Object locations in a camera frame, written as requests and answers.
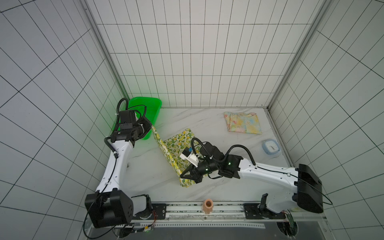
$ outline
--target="clock face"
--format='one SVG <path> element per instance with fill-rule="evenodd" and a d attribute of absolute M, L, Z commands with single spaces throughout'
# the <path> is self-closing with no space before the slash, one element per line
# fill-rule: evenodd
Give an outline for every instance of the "clock face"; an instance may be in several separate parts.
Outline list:
<path fill-rule="evenodd" d="M 273 141 L 265 142 L 265 146 L 267 147 L 268 151 L 271 152 L 271 153 L 279 151 L 279 147 Z"/>

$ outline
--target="marble floor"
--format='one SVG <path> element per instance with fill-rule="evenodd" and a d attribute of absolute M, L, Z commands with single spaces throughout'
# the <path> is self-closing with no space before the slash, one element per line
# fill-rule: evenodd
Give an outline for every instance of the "marble floor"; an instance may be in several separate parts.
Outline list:
<path fill-rule="evenodd" d="M 263 134 L 228 132 L 223 112 L 255 112 Z M 166 140 L 190 128 L 201 141 L 209 141 L 225 153 L 234 144 L 246 146 L 256 162 L 288 167 L 285 157 L 267 155 L 262 149 L 266 139 L 276 139 L 262 108 L 236 109 L 161 109 L 155 123 L 157 132 Z M 234 148 L 231 154 L 248 157 L 245 150 Z M 190 187 L 181 187 L 178 176 L 151 136 L 136 142 L 129 159 L 125 188 L 131 195 L 149 194 L 153 202 L 203 201 L 207 198 L 224 201 L 260 201 L 262 195 L 281 187 L 251 179 L 209 179 Z"/>

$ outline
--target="blue alarm clock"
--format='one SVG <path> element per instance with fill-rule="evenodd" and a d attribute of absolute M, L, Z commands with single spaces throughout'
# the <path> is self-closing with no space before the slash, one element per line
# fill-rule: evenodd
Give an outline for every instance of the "blue alarm clock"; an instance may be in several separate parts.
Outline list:
<path fill-rule="evenodd" d="M 279 144 L 274 139 L 265 140 L 263 142 L 263 149 L 268 155 L 275 155 L 281 151 Z"/>

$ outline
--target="floral folded cloth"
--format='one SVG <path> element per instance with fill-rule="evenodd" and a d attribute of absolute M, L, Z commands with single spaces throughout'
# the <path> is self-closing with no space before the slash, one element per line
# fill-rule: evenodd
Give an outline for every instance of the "floral folded cloth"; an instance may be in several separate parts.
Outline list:
<path fill-rule="evenodd" d="M 229 132 L 262 134 L 256 113 L 224 112 L 224 118 Z"/>

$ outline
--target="white tiled wall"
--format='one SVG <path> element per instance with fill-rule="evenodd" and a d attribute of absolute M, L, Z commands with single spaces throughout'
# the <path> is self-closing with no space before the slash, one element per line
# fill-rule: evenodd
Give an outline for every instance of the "white tiled wall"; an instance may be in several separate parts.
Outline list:
<path fill-rule="evenodd" d="M 265 106 L 322 0 L 87 0 L 130 97 Z"/>
<path fill-rule="evenodd" d="M 0 11 L 0 238 L 77 239 L 122 94 L 77 0 Z"/>
<path fill-rule="evenodd" d="M 335 0 L 271 108 L 291 157 L 333 201 L 337 240 L 384 234 L 383 5 Z"/>

